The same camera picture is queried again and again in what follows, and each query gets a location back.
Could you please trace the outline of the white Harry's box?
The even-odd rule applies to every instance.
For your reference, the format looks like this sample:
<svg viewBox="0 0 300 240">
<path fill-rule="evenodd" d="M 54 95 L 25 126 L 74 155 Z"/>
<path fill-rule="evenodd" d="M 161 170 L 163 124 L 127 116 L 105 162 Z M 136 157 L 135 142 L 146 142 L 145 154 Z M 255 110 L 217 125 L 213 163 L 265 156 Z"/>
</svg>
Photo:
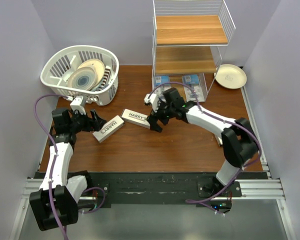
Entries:
<svg viewBox="0 0 300 240">
<path fill-rule="evenodd" d="M 147 121 L 148 116 L 145 114 L 125 108 L 120 117 L 128 123 L 150 129 L 150 123 Z"/>
<path fill-rule="evenodd" d="M 109 120 L 99 131 L 94 131 L 92 135 L 99 142 L 104 142 L 107 138 L 109 138 L 112 134 L 114 134 L 117 130 L 119 130 L 125 124 L 124 120 L 116 115 L 114 118 Z"/>
<path fill-rule="evenodd" d="M 215 139 L 216 139 L 216 141 L 217 141 L 217 143 L 218 143 L 218 145 L 220 147 L 223 146 L 223 141 L 222 141 L 222 139 L 220 137 L 218 137 L 217 135 L 215 135 Z"/>
</svg>

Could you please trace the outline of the blue razor blister pack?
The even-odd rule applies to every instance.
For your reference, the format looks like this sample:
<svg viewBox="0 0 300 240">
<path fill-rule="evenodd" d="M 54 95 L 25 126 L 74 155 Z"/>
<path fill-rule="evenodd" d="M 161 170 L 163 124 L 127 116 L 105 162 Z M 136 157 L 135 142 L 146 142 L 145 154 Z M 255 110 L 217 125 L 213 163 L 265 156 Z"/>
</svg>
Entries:
<svg viewBox="0 0 300 240">
<path fill-rule="evenodd" d="M 170 77 L 167 75 L 156 76 L 153 82 L 154 93 L 165 102 L 163 92 L 171 88 Z"/>
<path fill-rule="evenodd" d="M 205 88 L 201 86 L 201 79 L 198 74 L 182 76 L 182 83 L 188 87 L 184 87 L 186 101 L 196 101 L 204 103 L 206 100 Z"/>
</svg>

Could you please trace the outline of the white wire wooden shelf rack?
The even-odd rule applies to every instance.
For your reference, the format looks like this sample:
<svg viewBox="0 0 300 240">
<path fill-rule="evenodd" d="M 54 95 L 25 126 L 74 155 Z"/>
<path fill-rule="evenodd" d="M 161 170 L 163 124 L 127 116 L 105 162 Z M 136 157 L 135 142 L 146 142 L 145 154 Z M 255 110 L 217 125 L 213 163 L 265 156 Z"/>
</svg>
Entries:
<svg viewBox="0 0 300 240">
<path fill-rule="evenodd" d="M 224 51 L 236 30 L 224 0 L 154 0 L 152 88 L 157 76 L 169 76 L 185 98 L 182 76 L 199 75 L 207 100 Z"/>
</svg>

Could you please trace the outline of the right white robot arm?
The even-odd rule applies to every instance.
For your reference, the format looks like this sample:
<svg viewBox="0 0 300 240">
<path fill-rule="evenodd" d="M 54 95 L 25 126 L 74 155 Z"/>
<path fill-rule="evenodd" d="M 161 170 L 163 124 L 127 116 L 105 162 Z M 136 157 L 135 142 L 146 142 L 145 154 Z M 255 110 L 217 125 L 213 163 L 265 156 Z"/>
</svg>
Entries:
<svg viewBox="0 0 300 240">
<path fill-rule="evenodd" d="M 217 196 L 225 196 L 231 190 L 230 183 L 235 176 L 260 150 L 249 120 L 224 117 L 195 101 L 186 102 L 174 87 L 164 91 L 163 98 L 160 99 L 155 93 L 148 93 L 144 98 L 144 104 L 152 108 L 147 117 L 152 131 L 162 132 L 158 121 L 167 125 L 170 119 L 175 118 L 221 138 L 225 161 L 214 178 L 212 189 Z"/>
</svg>

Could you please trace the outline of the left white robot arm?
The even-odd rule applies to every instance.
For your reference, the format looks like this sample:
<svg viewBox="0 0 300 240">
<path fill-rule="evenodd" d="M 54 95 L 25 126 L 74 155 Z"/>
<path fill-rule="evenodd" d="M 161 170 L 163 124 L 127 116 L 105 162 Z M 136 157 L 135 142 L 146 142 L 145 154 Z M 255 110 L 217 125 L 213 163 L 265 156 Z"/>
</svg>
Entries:
<svg viewBox="0 0 300 240">
<path fill-rule="evenodd" d="M 31 209 L 41 231 L 58 228 L 55 217 L 62 226 L 75 224 L 79 218 L 80 196 L 89 196 L 94 190 L 90 174 L 79 171 L 68 175 L 74 153 L 76 134 L 98 132 L 106 124 L 96 110 L 90 115 L 65 107 L 52 111 L 53 125 L 49 133 L 49 162 L 39 190 L 29 197 Z"/>
</svg>

